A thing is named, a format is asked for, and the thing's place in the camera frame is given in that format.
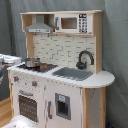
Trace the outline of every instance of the tile backsplash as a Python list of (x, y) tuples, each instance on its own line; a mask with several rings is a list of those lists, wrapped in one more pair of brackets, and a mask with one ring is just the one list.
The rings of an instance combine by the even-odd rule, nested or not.
[[(41, 62), (75, 68), (81, 51), (87, 50), (94, 56), (95, 37), (37, 34), (33, 38), (34, 56), (40, 57)], [(83, 54), (81, 60), (87, 61), (87, 69), (94, 69), (88, 55)]]

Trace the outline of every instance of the door handle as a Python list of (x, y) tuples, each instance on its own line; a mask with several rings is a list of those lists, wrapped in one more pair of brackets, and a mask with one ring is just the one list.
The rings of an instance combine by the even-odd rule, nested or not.
[(22, 95), (25, 95), (25, 96), (33, 96), (33, 94), (31, 94), (31, 93), (26, 93), (26, 92), (24, 92), (24, 91), (22, 91), (22, 90), (20, 90), (19, 91)]
[(52, 119), (52, 115), (50, 114), (51, 101), (48, 102), (48, 117)]
[(57, 27), (57, 21), (58, 21), (58, 17), (55, 17), (55, 29), (59, 30), (59, 27)]

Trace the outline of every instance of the toy range hood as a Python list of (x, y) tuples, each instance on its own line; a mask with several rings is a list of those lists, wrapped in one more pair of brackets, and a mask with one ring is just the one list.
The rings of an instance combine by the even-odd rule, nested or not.
[(25, 32), (53, 33), (53, 28), (44, 23), (44, 15), (36, 15), (36, 23), (26, 27)]

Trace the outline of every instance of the wooden play kitchen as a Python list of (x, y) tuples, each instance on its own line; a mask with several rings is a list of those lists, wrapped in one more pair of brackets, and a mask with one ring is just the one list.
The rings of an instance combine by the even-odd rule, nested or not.
[(106, 86), (115, 77), (102, 71), (102, 11), (28, 12), (21, 19), (27, 57), (39, 57), (43, 68), (8, 68), (12, 116), (37, 128), (105, 128)]

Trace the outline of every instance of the floor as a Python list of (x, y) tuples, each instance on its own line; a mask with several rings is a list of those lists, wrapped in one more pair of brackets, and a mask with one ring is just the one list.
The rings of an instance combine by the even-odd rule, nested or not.
[(10, 98), (7, 98), (0, 102), (0, 127), (8, 124), (11, 118), (11, 102)]

